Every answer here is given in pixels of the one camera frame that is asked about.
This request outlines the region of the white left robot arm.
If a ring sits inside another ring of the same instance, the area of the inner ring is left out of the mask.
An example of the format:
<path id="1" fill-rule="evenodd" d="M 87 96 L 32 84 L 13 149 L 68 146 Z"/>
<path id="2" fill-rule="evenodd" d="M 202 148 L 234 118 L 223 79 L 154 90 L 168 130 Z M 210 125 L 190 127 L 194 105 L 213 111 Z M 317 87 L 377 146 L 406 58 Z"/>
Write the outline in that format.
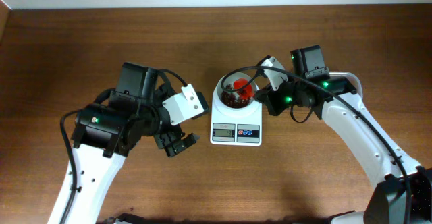
<path id="1" fill-rule="evenodd" d="M 191 84 L 180 93 L 159 88 L 109 88 L 83 109 L 75 110 L 71 136 L 60 121 L 69 163 L 50 223 L 96 223 L 106 194 L 131 150 L 143 137 L 154 138 L 168 157 L 195 144 L 180 124 L 208 111 L 203 94 Z"/>

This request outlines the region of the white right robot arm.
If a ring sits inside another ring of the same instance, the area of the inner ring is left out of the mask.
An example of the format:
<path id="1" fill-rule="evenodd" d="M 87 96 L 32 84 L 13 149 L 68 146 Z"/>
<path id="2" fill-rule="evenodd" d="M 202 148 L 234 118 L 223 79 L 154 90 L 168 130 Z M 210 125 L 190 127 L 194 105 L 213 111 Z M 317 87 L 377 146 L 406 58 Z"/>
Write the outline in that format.
<path id="1" fill-rule="evenodd" d="M 293 72 L 266 56 L 257 74 L 269 80 L 254 98 L 270 115 L 307 107 L 350 149 L 374 189 L 365 211 L 340 213 L 329 223 L 430 223 L 431 170 L 406 154 L 368 112 L 358 78 L 331 72 L 318 45 L 290 53 Z"/>

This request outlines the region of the orange measuring scoop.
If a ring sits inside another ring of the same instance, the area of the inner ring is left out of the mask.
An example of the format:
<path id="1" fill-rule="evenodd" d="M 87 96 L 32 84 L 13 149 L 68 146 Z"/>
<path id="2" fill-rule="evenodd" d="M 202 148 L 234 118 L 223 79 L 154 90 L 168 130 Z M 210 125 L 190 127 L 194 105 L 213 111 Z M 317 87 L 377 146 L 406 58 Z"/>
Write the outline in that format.
<path id="1" fill-rule="evenodd" d="M 235 94 L 239 99 L 249 100 L 254 95 L 253 87 L 248 83 L 247 79 L 239 78 L 233 83 Z"/>

